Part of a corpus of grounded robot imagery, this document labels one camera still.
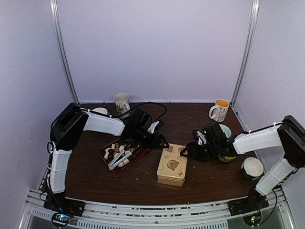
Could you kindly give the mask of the bear print tin lid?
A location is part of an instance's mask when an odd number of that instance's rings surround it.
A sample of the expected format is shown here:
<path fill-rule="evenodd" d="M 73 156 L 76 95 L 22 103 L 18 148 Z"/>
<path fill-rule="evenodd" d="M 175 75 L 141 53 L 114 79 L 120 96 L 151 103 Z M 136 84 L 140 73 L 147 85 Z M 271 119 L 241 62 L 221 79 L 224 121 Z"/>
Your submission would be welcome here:
<path fill-rule="evenodd" d="M 163 149 L 156 172 L 157 177 L 185 178 L 187 158 L 180 156 L 182 148 L 185 146 L 170 144 L 169 148 Z"/>

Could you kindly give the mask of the white handled metal tongs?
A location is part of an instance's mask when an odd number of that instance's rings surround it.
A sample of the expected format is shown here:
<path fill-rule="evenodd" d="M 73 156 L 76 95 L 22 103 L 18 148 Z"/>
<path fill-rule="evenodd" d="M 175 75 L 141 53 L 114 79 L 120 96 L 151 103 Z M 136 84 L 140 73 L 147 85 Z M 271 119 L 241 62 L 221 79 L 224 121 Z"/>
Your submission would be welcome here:
<path fill-rule="evenodd" d="M 116 154 L 113 160 L 108 164 L 108 169 L 113 170 L 124 160 L 128 159 L 131 155 L 132 155 L 131 150 L 125 150 L 123 148 L 118 154 Z"/>

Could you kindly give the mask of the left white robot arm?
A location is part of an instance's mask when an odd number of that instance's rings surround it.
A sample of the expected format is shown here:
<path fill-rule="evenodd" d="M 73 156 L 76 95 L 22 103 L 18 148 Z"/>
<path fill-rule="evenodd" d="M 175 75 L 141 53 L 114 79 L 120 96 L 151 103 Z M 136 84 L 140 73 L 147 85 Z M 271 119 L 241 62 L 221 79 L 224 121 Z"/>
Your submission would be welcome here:
<path fill-rule="evenodd" d="M 113 116 L 79 106 L 68 104 L 51 124 L 48 151 L 51 158 L 47 192 L 50 204 L 58 212 L 64 212 L 69 204 L 65 197 L 65 179 L 68 163 L 73 150 L 77 147 L 83 132 L 111 134 L 131 137 L 148 149 L 168 148 L 169 144 L 158 130 L 163 125 L 160 118 L 145 127 L 152 117 L 139 105 L 128 108 L 120 115 Z"/>

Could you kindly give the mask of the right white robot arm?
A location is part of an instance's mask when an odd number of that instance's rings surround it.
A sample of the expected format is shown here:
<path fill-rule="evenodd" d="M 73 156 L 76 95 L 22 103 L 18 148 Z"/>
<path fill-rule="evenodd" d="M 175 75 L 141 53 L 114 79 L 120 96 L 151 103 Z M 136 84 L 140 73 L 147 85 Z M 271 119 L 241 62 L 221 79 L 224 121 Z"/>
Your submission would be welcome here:
<path fill-rule="evenodd" d="M 285 116 L 281 122 L 254 131 L 244 131 L 238 135 L 229 135 L 228 131 L 229 127 L 219 123 L 210 123 L 201 130 L 194 130 L 195 141 L 189 142 L 180 155 L 204 162 L 212 155 L 236 157 L 255 150 L 282 147 L 283 157 L 259 179 L 244 200 L 247 210 L 255 210 L 272 189 L 305 166 L 305 129 L 291 115 Z"/>

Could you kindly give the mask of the dark red chocolate tray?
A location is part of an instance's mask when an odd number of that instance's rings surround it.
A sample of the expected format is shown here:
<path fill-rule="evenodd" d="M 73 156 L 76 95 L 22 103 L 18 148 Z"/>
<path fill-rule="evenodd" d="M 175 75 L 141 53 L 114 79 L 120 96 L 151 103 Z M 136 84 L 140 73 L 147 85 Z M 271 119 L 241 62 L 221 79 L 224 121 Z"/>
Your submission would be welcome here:
<path fill-rule="evenodd" d="M 151 149 L 144 147 L 140 141 L 119 138 L 102 147 L 99 155 L 110 171 L 120 172 L 150 152 Z"/>

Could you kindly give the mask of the beige tin box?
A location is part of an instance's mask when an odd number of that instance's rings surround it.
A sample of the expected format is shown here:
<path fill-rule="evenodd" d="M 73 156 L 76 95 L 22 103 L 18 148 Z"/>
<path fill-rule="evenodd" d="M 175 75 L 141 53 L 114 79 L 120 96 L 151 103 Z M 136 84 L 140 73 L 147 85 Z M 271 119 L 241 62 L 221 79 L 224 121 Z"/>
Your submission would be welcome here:
<path fill-rule="evenodd" d="M 182 187 L 184 185 L 185 178 L 176 179 L 176 178 L 157 177 L 157 182 L 164 185 Z"/>

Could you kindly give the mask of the lime green bowl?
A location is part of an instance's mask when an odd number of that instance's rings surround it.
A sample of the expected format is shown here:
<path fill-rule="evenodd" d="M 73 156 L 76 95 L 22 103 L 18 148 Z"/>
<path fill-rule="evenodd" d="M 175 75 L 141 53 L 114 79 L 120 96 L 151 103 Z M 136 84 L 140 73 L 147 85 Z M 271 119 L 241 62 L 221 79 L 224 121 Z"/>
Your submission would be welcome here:
<path fill-rule="evenodd" d="M 235 156 L 223 156 L 223 155 L 220 155 L 218 154 L 217 155 L 217 158 L 222 161 L 222 162 L 231 162 L 233 161 L 234 159 L 236 159 Z"/>

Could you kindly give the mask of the light blue bowl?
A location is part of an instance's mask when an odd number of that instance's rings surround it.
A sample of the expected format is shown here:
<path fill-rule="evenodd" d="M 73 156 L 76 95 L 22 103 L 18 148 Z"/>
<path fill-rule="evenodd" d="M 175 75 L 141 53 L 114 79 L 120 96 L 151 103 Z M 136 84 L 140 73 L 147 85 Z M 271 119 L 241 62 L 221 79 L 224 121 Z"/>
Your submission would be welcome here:
<path fill-rule="evenodd" d="M 232 136 L 232 131 L 228 126 L 223 124 L 219 124 L 219 126 L 227 138 L 230 138 Z"/>

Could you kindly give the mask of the orange inside white mug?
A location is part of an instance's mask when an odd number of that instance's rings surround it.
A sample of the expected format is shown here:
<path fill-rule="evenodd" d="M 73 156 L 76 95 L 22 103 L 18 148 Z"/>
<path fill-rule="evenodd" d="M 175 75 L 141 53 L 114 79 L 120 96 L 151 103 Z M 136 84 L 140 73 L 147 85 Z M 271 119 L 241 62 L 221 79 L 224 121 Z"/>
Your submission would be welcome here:
<path fill-rule="evenodd" d="M 209 110 L 209 118 L 216 122 L 223 122 L 226 118 L 229 102 L 224 99 L 217 99 L 215 101 L 214 106 L 212 106 Z"/>

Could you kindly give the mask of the patterned white mug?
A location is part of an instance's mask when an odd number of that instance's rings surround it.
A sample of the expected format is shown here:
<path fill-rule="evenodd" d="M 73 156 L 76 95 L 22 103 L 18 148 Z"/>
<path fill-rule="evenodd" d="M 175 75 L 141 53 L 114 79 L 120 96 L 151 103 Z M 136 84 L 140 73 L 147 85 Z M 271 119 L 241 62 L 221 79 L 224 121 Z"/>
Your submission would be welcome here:
<path fill-rule="evenodd" d="M 130 111 L 129 98 L 130 97 L 127 93 L 118 93 L 113 97 L 118 113 L 124 114 Z"/>

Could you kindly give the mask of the dark blue white bowl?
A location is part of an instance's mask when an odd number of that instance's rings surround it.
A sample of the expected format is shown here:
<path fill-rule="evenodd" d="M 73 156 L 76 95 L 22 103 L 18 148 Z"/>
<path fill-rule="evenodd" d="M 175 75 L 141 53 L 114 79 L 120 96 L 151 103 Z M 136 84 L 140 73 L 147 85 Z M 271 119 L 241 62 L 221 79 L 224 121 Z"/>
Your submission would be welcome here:
<path fill-rule="evenodd" d="M 255 157 L 246 158 L 241 165 L 241 173 L 247 180 L 255 181 L 263 174 L 263 172 L 263 164 Z"/>

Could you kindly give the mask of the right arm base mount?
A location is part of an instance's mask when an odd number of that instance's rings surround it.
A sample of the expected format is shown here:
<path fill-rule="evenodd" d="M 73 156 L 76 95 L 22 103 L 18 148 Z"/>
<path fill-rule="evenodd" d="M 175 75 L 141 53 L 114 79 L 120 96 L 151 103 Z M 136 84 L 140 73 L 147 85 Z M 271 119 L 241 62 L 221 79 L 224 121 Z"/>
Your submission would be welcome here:
<path fill-rule="evenodd" d="M 227 203 L 231 216 L 241 216 L 247 226 L 258 226 L 263 216 L 261 210 L 268 207 L 267 200 L 257 202 L 249 198 L 231 200 Z"/>

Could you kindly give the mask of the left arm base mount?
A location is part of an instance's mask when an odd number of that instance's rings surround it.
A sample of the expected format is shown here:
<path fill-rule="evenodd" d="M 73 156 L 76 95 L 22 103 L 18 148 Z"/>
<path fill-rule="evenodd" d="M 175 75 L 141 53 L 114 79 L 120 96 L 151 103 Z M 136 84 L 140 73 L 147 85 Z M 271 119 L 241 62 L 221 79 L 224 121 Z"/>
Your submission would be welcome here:
<path fill-rule="evenodd" d="M 73 217 L 81 217 L 85 208 L 83 201 L 66 199 L 62 205 L 54 201 L 44 201 L 43 207 L 54 211 L 51 223 L 57 228 L 66 227 Z"/>

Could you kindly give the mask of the right aluminium frame post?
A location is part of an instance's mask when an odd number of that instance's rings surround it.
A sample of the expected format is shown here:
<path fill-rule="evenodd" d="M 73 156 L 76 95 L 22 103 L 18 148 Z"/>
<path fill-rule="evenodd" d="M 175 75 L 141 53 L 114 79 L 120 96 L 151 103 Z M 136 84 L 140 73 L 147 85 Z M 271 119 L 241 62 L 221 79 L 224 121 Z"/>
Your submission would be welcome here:
<path fill-rule="evenodd" d="M 250 20 L 249 20 L 249 26 L 248 26 L 248 33 L 246 37 L 246 42 L 245 42 L 245 47 L 244 47 L 244 53 L 242 57 L 242 62 L 239 70 L 239 74 L 237 77 L 236 85 L 234 88 L 234 93 L 231 99 L 231 106 L 235 107 L 237 98 L 239 95 L 239 92 L 242 87 L 242 82 L 245 76 L 246 68 L 249 62 L 250 58 L 250 52 L 251 48 L 254 42 L 254 37 L 255 37 L 255 32 L 256 32 L 256 27 L 257 27 L 257 21 L 258 21 L 258 16 L 259 16 L 259 6 L 260 6 L 260 1 L 259 0 L 253 0 L 252 1 L 252 8 L 251 8 L 251 15 L 250 15 Z"/>

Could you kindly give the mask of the aluminium frame post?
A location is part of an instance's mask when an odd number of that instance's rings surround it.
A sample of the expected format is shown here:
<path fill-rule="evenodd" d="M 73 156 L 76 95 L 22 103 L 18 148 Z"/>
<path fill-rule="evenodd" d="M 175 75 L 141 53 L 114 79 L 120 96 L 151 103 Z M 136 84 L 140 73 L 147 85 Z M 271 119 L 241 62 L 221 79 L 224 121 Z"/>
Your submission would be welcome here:
<path fill-rule="evenodd" d="M 80 104 L 76 89 L 73 83 L 69 63 L 68 63 L 68 58 L 66 54 L 66 50 L 64 47 L 64 40 L 62 36 L 62 31 L 61 31 L 61 23 L 60 23 L 60 17 L 59 17 L 59 11 L 58 11 L 58 3 L 56 0 L 50 0 L 50 7 L 51 7 L 51 14 L 52 14 L 52 19 L 55 27 L 55 32 L 56 32 L 56 37 L 57 37 L 57 42 L 59 46 L 59 52 L 60 52 L 60 57 L 61 57 L 61 63 L 63 66 L 65 78 L 68 83 L 68 88 L 69 91 L 72 95 L 73 101 L 76 104 Z"/>
<path fill-rule="evenodd" d="M 237 77 L 236 85 L 234 88 L 234 93 L 231 99 L 231 106 L 235 107 L 237 98 L 239 95 L 239 92 L 242 87 L 242 82 L 245 76 L 246 68 L 249 62 L 250 58 L 250 52 L 251 48 L 254 42 L 254 37 L 255 37 L 255 32 L 256 32 L 256 27 L 257 27 L 257 21 L 258 21 L 258 16 L 259 16 L 259 6 L 260 6 L 260 1 L 259 0 L 253 0 L 252 1 L 252 8 L 251 8 L 251 15 L 250 15 L 250 20 L 249 20 L 249 26 L 248 26 L 248 33 L 246 37 L 246 42 L 245 42 L 245 47 L 244 47 L 244 53 L 242 57 L 242 62 L 239 70 L 239 74 Z"/>

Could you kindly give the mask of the left aluminium frame post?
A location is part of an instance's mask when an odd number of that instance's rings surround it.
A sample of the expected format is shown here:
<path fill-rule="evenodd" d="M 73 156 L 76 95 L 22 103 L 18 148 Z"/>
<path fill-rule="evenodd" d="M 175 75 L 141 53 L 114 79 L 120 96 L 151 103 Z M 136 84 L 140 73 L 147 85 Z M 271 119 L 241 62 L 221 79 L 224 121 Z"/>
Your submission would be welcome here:
<path fill-rule="evenodd" d="M 66 54 L 66 50 L 64 47 L 64 40 L 62 36 L 62 31 L 61 31 L 61 23 L 60 23 L 60 17 L 59 17 L 59 11 L 58 11 L 58 3 L 56 0 L 50 0 L 50 7 L 51 7 L 51 14 L 52 14 L 52 19 L 55 27 L 55 32 L 56 32 L 56 37 L 57 37 L 57 42 L 59 46 L 59 52 L 60 52 L 60 57 L 61 57 L 61 63 L 63 66 L 65 78 L 68 83 L 68 88 L 69 91 L 72 95 L 73 101 L 76 104 L 80 104 L 76 89 L 73 83 L 69 63 L 68 63 L 68 58 Z"/>

